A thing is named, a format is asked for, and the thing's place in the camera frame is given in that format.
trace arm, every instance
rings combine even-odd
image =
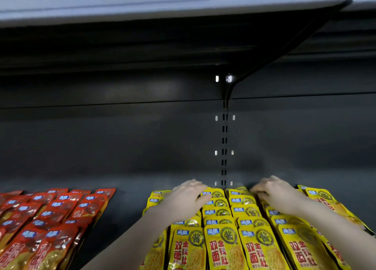
[[[130,229],[81,270],[137,270],[154,241],[172,223],[190,219],[210,200],[199,196],[207,188],[196,180],[175,187],[158,206],[150,208]]]
[[[307,220],[333,244],[352,269],[376,269],[376,239],[324,204],[311,200],[275,176],[262,179],[251,192],[281,213]]]

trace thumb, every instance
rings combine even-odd
[[[208,201],[210,201],[211,199],[211,195],[207,194],[207,195],[203,195],[203,196],[200,196],[197,200],[196,200],[196,206],[198,208],[201,208],[203,205],[205,205]]]
[[[260,199],[269,203],[270,196],[266,192],[257,192],[257,195],[259,196]]]

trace bare forearm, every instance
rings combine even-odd
[[[316,201],[306,202],[297,216],[318,229],[353,270],[376,269],[376,239]]]
[[[130,229],[98,254],[81,270],[137,270],[154,241],[171,223],[166,215],[151,208]]]

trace person's left hand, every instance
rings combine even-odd
[[[170,221],[170,224],[189,220],[210,200],[211,195],[198,198],[207,187],[195,179],[186,181],[173,188],[168,196],[153,209],[155,208],[162,212],[162,215],[167,216],[166,219]]]

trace hand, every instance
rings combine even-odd
[[[277,211],[288,215],[299,216],[300,210],[307,203],[312,202],[311,199],[291,187],[288,182],[276,176],[263,178],[250,191],[267,201]]]
[[[210,199],[210,195],[197,198],[208,186],[195,179],[186,181],[172,189],[168,196],[153,209],[162,212],[169,224],[189,220]]]

